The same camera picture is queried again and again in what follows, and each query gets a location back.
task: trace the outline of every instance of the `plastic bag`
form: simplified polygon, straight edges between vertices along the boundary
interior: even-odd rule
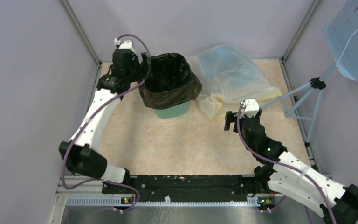
[[[145,60],[141,68],[147,71]],[[201,89],[186,59],[178,53],[167,53],[151,57],[151,76],[139,93],[146,107],[161,110],[195,100]]]
[[[266,75],[238,46],[222,44],[188,60],[203,88],[197,102],[210,119],[215,119],[223,103],[240,103],[255,98],[261,102],[281,95]]]

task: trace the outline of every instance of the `black trash bag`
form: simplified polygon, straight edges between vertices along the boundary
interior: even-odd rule
[[[141,63],[146,74],[146,60]],[[185,57],[167,53],[151,57],[151,74],[139,87],[143,103],[153,109],[167,109],[189,100],[195,100],[202,84],[191,72]]]

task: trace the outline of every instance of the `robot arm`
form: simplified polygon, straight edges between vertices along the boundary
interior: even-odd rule
[[[124,41],[115,50],[112,61],[113,64],[109,67],[109,72],[98,80],[94,99],[79,129],[69,142],[61,142],[59,151],[64,158],[69,143],[87,122],[87,127],[80,133],[69,153],[66,162],[67,169],[98,180],[122,183],[127,171],[124,168],[108,164],[107,160],[96,151],[99,148],[101,136],[109,117],[121,99],[118,98],[107,104],[92,120],[90,120],[90,117],[103,104],[127,91],[132,82],[140,81],[143,78],[143,73],[131,40]]]
[[[331,223],[326,204],[315,185],[304,178],[309,175],[318,183],[332,207],[334,217],[338,224],[354,224],[358,220],[358,187],[351,184],[346,187],[340,183],[326,178],[316,170],[297,159],[280,142],[265,134],[265,128],[260,124],[262,110],[256,100],[246,100],[245,110],[240,115],[241,134],[245,142],[259,155],[288,164],[302,171],[297,171],[268,161],[255,158],[264,166],[257,167],[255,174],[267,184],[270,190],[281,192],[323,217],[325,223]],[[226,113],[225,130],[229,130],[230,123],[236,123],[237,113]]]

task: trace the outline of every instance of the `beige marble table surface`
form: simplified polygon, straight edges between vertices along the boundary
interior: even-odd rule
[[[277,59],[255,60],[271,85],[287,93]],[[105,63],[101,74],[109,64]],[[230,110],[238,111],[238,105]],[[267,136],[282,142],[309,165],[298,123],[286,118],[279,103],[263,110],[261,124]],[[139,91],[127,95],[114,110],[98,150],[109,163],[134,175],[228,175],[253,174],[260,163],[245,149],[237,133],[224,131],[224,120],[211,122],[197,103],[188,112],[161,119],[144,106]]]

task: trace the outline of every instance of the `white wall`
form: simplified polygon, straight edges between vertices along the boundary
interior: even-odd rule
[[[345,0],[325,0],[310,22],[288,60],[296,86],[323,74],[334,62],[322,32],[342,9]],[[336,70],[327,80],[311,143],[324,173],[334,180],[358,186],[358,81],[351,81]],[[316,94],[302,105],[312,113]]]
[[[113,39],[138,35],[152,55],[192,55],[235,43],[252,57],[281,57],[314,0],[70,0],[100,60]],[[140,45],[138,51],[144,51]]]
[[[46,222],[95,73],[59,1],[0,0],[0,224]]]

